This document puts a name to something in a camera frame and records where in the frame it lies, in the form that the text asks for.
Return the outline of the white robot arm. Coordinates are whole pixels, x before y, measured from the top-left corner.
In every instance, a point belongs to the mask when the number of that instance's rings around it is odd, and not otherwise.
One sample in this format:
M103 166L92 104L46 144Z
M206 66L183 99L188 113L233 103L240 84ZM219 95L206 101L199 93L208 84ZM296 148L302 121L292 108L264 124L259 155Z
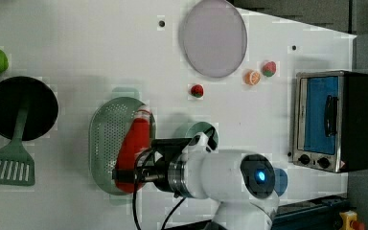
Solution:
M279 206L271 163L257 153L216 147L203 132L155 139L148 147L127 137L112 178L127 194L150 182L175 196L216 201L217 211L202 230L271 230Z

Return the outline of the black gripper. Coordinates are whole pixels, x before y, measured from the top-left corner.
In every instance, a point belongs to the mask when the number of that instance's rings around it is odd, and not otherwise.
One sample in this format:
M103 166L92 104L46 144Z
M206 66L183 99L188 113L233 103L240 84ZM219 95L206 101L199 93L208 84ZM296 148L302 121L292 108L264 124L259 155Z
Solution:
M149 142L149 147L145 150L154 150L161 155L156 159L154 156L150 158L150 163L147 163L142 173L149 173L150 176L155 176L152 183L161 191L171 193L168 182L168 168L170 163L184 150L190 143L190 138L175 138L175 139L156 139ZM123 175L130 175L134 179L132 172L120 171ZM116 170L112 171L112 179L117 178Z

